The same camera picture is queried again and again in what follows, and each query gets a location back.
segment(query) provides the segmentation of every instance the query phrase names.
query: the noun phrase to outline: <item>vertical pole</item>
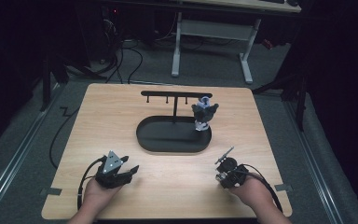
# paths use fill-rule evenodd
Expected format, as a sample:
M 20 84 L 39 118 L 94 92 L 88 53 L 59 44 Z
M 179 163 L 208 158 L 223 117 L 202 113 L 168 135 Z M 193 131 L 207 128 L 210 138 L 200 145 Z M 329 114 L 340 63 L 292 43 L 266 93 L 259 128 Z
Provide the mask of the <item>vertical pole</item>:
M 172 118 L 172 122 L 175 123 L 176 122 L 176 111 L 178 109 L 178 96 L 175 96 L 175 102 L 173 103 L 173 118 Z
M 173 53 L 172 61 L 172 73 L 173 77 L 179 77 L 179 67 L 180 67 L 180 36 L 182 32 L 182 12 L 178 12 L 178 21 L 176 23 L 176 44 L 175 51 Z
M 252 45 L 255 42 L 255 36 L 257 35 L 257 31 L 258 31 L 258 27 L 260 26 L 260 22 L 261 22 L 260 19 L 255 20 L 255 25 L 252 29 L 252 32 L 250 33 L 250 36 L 249 36 L 248 46 L 246 47 L 246 51 L 241 55 L 242 61 L 248 60 L 249 54 L 252 49 Z

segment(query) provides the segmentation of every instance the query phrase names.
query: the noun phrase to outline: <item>table leg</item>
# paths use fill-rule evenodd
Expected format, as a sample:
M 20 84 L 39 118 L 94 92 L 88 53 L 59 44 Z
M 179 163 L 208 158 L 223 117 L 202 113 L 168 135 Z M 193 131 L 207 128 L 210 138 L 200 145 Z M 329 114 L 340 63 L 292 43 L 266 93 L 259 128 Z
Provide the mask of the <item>table leg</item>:
M 251 71 L 249 69 L 249 64 L 248 64 L 248 57 L 251 52 L 252 45 L 255 42 L 255 36 L 257 35 L 257 31 L 258 31 L 258 27 L 260 26 L 260 22 L 261 22 L 260 19 L 255 21 L 255 25 L 252 29 L 252 32 L 250 33 L 250 36 L 249 36 L 248 46 L 246 47 L 246 51 L 244 53 L 240 54 L 242 71 L 243 71 L 243 75 L 245 77 L 245 82 L 247 84 L 253 83 L 252 74 L 251 74 Z
M 178 22 L 176 27 L 176 45 L 173 53 L 172 76 L 179 77 L 180 66 L 180 36 L 181 36 L 182 12 L 178 12 Z

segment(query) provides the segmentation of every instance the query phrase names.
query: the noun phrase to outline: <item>hand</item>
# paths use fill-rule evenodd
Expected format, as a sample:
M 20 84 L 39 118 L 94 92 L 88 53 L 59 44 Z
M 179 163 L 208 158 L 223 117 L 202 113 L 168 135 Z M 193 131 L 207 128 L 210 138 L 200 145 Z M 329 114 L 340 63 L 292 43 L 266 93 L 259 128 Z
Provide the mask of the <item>hand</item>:
M 262 224 L 288 224 L 290 220 L 275 206 L 271 193 L 260 180 L 247 175 L 245 182 L 229 189 L 243 203 L 250 206 Z
M 271 193 L 267 190 L 264 184 L 250 176 L 246 176 L 245 182 L 235 188 L 229 189 L 229 191 L 237 195 L 241 201 L 254 208 L 258 205 L 273 203 Z
M 83 204 L 68 223 L 92 223 L 122 187 L 106 189 L 98 184 L 95 178 L 92 178 L 87 183 Z

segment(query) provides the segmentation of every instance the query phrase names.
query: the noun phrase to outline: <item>wooden tabletop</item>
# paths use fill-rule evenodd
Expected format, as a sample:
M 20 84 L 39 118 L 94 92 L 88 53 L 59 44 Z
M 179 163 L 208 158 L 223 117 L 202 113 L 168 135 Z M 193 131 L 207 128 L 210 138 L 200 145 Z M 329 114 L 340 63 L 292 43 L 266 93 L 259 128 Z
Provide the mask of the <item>wooden tabletop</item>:
M 172 115 L 173 99 L 150 97 L 141 91 L 209 92 L 212 104 L 219 104 L 210 125 L 210 145 L 197 154 L 151 153 L 138 144 L 136 128 L 143 119 Z M 193 116 L 197 99 L 181 98 L 178 116 Z M 113 150 L 130 159 L 120 173 L 139 165 L 132 182 L 101 212 L 99 219 L 220 218 L 255 217 L 252 209 L 223 189 L 215 180 L 214 163 L 230 147 L 229 157 L 256 167 L 270 185 L 282 184 L 269 140 L 254 96 L 245 88 L 89 85 L 78 112 L 52 188 L 61 195 L 49 195 L 42 216 L 68 219 L 76 212 L 76 195 L 82 175 L 95 160 Z M 95 175 L 100 163 L 90 170 Z M 277 195 L 286 216 L 292 208 L 285 191 Z
M 212 4 L 225 7 L 248 7 L 253 9 L 271 10 L 279 12 L 295 12 L 301 11 L 300 6 L 292 7 L 285 1 L 283 4 L 271 3 L 260 0 L 182 0 L 183 2 Z

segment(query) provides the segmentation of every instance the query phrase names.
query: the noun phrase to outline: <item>stand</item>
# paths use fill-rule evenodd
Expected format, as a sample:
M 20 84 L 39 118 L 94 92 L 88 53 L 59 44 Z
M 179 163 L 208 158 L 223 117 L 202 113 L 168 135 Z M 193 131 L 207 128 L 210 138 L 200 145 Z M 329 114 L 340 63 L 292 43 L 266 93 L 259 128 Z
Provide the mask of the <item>stand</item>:
M 137 129 L 136 137 L 139 145 L 152 152 L 181 152 L 196 153 L 205 149 L 211 139 L 211 127 L 199 132 L 195 129 L 194 117 L 177 116 L 177 104 L 179 97 L 201 98 L 212 97 L 210 93 L 179 92 L 179 91 L 142 91 L 143 96 L 174 97 L 172 116 L 151 116 L 143 119 Z
M 208 21 L 182 20 L 182 13 L 178 12 L 178 22 L 176 25 L 176 45 L 172 62 L 172 76 L 179 77 L 181 35 L 199 35 L 247 41 L 248 45 L 245 49 L 245 52 L 240 53 L 240 61 L 243 76 L 245 77 L 245 82 L 252 84 L 253 79 L 247 60 L 252 45 L 255 42 L 255 36 L 257 35 L 260 22 L 261 20 L 258 19 L 255 21 L 254 26 L 244 26 Z

